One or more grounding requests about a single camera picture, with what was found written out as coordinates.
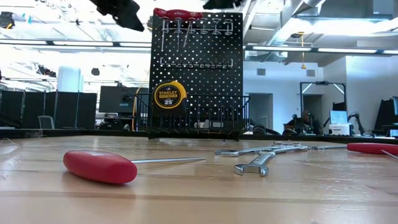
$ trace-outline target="yellow tape measure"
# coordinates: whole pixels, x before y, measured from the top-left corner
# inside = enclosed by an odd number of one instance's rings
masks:
[[[158,107],[165,110],[178,108],[186,98],[187,92],[181,83],[176,81],[164,81],[155,88],[155,103]]]

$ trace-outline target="desk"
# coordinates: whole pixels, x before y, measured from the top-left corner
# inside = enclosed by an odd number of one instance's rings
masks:
[[[269,175],[238,176],[254,155],[215,157],[271,141],[75,136],[15,139],[0,145],[3,224],[43,223],[396,223],[398,163],[389,156],[329,150],[278,155]],[[332,145],[303,142],[306,145]],[[133,182],[106,185],[68,172],[71,149],[131,159],[205,156],[207,161],[138,164]]]

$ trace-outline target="chair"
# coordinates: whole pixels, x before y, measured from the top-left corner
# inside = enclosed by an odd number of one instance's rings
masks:
[[[40,123],[40,129],[55,129],[54,127],[54,120],[52,119],[51,116],[38,116]]]

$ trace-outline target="screwdriver shaft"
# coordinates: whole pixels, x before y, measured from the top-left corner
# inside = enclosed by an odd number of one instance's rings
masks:
[[[168,159],[142,159],[131,161],[132,163],[150,163],[150,162],[179,162],[179,161],[202,161],[204,157],[185,157],[185,158],[168,158]]]

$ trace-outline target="stanley tape measure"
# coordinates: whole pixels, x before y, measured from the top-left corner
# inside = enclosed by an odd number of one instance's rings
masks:
[[[181,83],[176,81],[163,81],[155,87],[154,103],[164,113],[183,112],[187,99],[187,92]]]

